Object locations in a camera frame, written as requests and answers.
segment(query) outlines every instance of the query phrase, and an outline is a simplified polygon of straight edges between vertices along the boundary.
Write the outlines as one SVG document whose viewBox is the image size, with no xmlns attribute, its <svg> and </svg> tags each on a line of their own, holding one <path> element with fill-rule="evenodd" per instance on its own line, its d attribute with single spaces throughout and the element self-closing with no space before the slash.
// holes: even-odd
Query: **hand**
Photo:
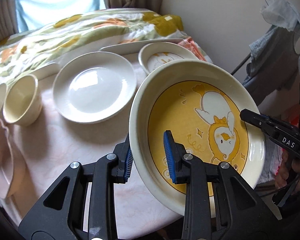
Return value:
<svg viewBox="0 0 300 240">
<path fill-rule="evenodd" d="M 286 167 L 287 160 L 288 160 L 288 152 L 286 150 L 283 150 L 282 151 L 282 163 L 279 167 L 278 174 L 275 177 L 275 181 L 274 181 L 274 185 L 277 189 L 282 188 L 287 185 L 286 179 L 289 177 L 289 170 Z M 294 159 L 292 161 L 291 167 L 295 172 L 299 173 L 300 172 L 300 160 Z M 292 194 L 295 194 L 298 191 L 300 191 L 300 179 L 299 179 L 299 182 Z"/>
</svg>

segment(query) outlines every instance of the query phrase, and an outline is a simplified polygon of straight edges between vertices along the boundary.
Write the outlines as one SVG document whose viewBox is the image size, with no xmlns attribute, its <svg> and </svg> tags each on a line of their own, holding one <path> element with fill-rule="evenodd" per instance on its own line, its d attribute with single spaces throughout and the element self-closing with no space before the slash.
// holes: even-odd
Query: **floral blanket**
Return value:
<svg viewBox="0 0 300 240">
<path fill-rule="evenodd" d="M 161 16 L 146 9 L 108 9 L 73 15 L 2 40 L 0 84 L 9 84 L 52 62 L 63 66 L 60 59 L 65 55 L 74 58 L 120 43 L 187 37 L 179 16 Z"/>
</svg>

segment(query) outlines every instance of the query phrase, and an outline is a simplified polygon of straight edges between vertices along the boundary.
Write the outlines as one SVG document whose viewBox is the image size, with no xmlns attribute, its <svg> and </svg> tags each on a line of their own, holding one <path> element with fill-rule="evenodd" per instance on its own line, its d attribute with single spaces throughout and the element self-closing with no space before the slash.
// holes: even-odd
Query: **metal screw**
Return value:
<svg viewBox="0 0 300 240">
<path fill-rule="evenodd" d="M 221 166 L 221 168 L 223 168 L 223 169 L 227 169 L 227 168 L 230 167 L 229 163 L 226 163 L 226 162 L 222 162 L 222 163 L 220 164 L 220 166 Z"/>
<path fill-rule="evenodd" d="M 115 155 L 114 153 L 109 153 L 109 154 L 107 155 L 107 159 L 108 159 L 108 160 L 114 160 L 116 157 L 117 157 L 117 155 Z"/>
<path fill-rule="evenodd" d="M 79 165 L 80 165 L 80 164 L 79 164 L 78 162 L 73 162 L 73 163 L 70 164 L 70 168 L 76 169 L 76 168 L 79 167 Z"/>
<path fill-rule="evenodd" d="M 192 160 L 193 156 L 190 154 L 190 153 L 186 153 L 185 155 L 183 155 L 183 157 L 186 159 L 186 160 Z"/>
</svg>

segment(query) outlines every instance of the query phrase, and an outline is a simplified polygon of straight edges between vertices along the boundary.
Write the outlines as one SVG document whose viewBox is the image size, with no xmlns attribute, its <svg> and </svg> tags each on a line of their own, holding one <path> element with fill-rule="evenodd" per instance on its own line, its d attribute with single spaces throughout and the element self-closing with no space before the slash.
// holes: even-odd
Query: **plate rim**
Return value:
<svg viewBox="0 0 300 240">
<path fill-rule="evenodd" d="M 69 65 L 71 64 L 73 61 L 81 58 L 81 57 L 84 57 L 88 54 L 94 54 L 94 55 L 98 55 L 97 53 L 102 53 L 102 54 L 111 54 L 113 57 L 120 57 L 121 59 L 123 59 L 124 61 L 126 61 L 128 63 L 128 65 L 130 66 L 132 72 L 133 72 L 133 76 L 134 76 L 134 89 L 133 89 L 133 92 L 131 93 L 130 97 L 127 99 L 127 101 L 122 105 L 122 107 L 120 109 L 118 109 L 116 112 L 114 112 L 113 114 L 111 115 L 108 115 L 107 117 L 104 117 L 102 119 L 97 119 L 97 120 L 93 120 L 93 121 L 87 121 L 87 122 L 81 122 L 81 121 L 77 121 L 75 119 L 71 119 L 71 118 L 68 118 L 67 116 L 65 116 L 62 111 L 60 110 L 60 108 L 58 107 L 58 104 L 56 103 L 56 100 L 55 100 L 55 85 L 58 81 L 58 77 L 60 76 L 60 74 L 64 71 L 64 69 Z M 56 110 L 58 111 L 58 113 L 63 116 L 65 119 L 71 121 L 71 122 L 76 122 L 76 123 L 81 123 L 81 124 L 93 124 L 93 123 L 99 123 L 99 122 L 103 122 L 103 121 L 106 121 L 108 119 L 110 119 L 111 117 L 115 116 L 116 114 L 118 114 L 131 100 L 131 98 L 133 97 L 133 95 L 135 94 L 136 92 L 136 88 L 137 88 L 137 77 L 136 77 L 136 73 L 134 72 L 134 69 L 133 69 L 133 66 L 131 64 L 130 61 L 128 61 L 125 57 L 119 55 L 119 54 L 116 54 L 116 53 L 112 53 L 112 52 L 105 52 L 105 51 L 95 51 L 95 52 L 89 52 L 89 53 L 85 53 L 85 54 L 82 54 L 72 60 L 70 60 L 67 64 L 65 64 L 61 69 L 60 71 L 58 72 L 58 74 L 56 75 L 54 81 L 53 81 L 53 85 L 52 85 L 52 97 L 53 97 L 53 103 L 54 103 L 54 106 L 56 108 Z"/>
<path fill-rule="evenodd" d="M 139 153 L 141 153 L 141 147 L 140 144 L 138 142 L 138 134 L 137 134 L 137 129 L 135 129 L 136 127 L 138 127 L 138 122 L 137 122 L 137 118 L 133 118 L 133 117 L 137 117 L 138 116 L 138 108 L 140 105 L 140 101 L 141 101 L 141 96 L 144 93 L 145 89 L 148 87 L 148 84 L 152 81 L 153 77 L 156 76 L 157 74 L 159 74 L 161 71 L 163 71 L 165 68 L 170 67 L 171 65 L 177 64 L 177 63 L 181 63 L 181 62 L 200 62 L 203 64 L 207 64 L 210 65 L 214 68 L 217 68 L 218 70 L 222 71 L 223 73 L 225 73 L 228 76 L 231 76 L 231 78 L 234 79 L 234 81 L 241 86 L 243 89 L 245 89 L 243 87 L 243 85 L 236 79 L 234 78 L 229 72 L 227 72 L 226 70 L 212 64 L 209 62 L 204 62 L 202 60 L 197 60 L 197 59 L 179 59 L 179 60 L 174 60 L 168 63 L 165 63 L 164 65 L 160 66 L 159 68 L 155 69 L 154 71 L 152 71 L 147 77 L 146 79 L 143 81 L 143 83 L 140 85 L 132 106 L 131 106 L 131 111 L 130 111 L 130 118 L 129 118 L 129 140 L 130 140 L 130 147 L 131 147 L 131 151 L 132 154 L 133 152 L 135 152 L 133 150 L 133 148 L 135 150 L 137 150 Z M 252 106 L 253 110 L 256 113 L 259 113 L 258 107 L 257 105 L 254 103 Z M 263 135 L 263 158 L 260 160 L 261 161 L 261 165 L 260 165 L 260 170 L 259 173 L 261 174 L 263 166 L 264 166 L 264 162 L 265 162 L 265 158 L 264 158 L 264 154 L 265 154 L 265 138 Z M 138 155 L 134 155 L 133 156 L 133 160 L 135 162 L 135 166 L 137 168 L 137 171 L 143 181 L 143 183 L 145 184 L 145 186 L 147 187 L 147 189 L 150 191 L 150 193 L 161 203 L 163 204 L 165 207 L 169 208 L 170 210 L 172 210 L 173 212 L 176 212 L 180 215 L 184 215 L 184 207 L 180 208 L 179 205 L 176 205 L 176 202 L 171 201 L 171 199 L 168 198 L 167 194 L 165 192 L 163 192 L 160 187 L 154 182 L 154 178 L 151 176 L 148 167 L 146 166 L 146 163 L 143 161 L 144 158 L 142 156 L 142 154 L 138 154 Z M 253 185 L 253 188 L 256 186 L 257 182 L 258 182 L 258 178 L 255 179 L 255 183 Z"/>
</svg>

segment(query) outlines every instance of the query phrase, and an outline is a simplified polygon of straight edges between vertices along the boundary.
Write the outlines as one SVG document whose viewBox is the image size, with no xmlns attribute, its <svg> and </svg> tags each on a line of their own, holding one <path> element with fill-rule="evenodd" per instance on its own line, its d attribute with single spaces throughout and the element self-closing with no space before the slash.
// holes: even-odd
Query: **triangular cutout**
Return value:
<svg viewBox="0 0 300 240">
<path fill-rule="evenodd" d="M 61 210 L 66 197 L 69 182 L 70 178 L 63 178 L 49 194 L 49 196 L 44 200 L 43 205 L 55 210 Z"/>
<path fill-rule="evenodd" d="M 234 198 L 239 210 L 244 210 L 256 205 L 255 200 L 241 185 L 241 183 L 237 180 L 236 177 L 231 177 L 230 182 L 234 191 Z"/>
</svg>

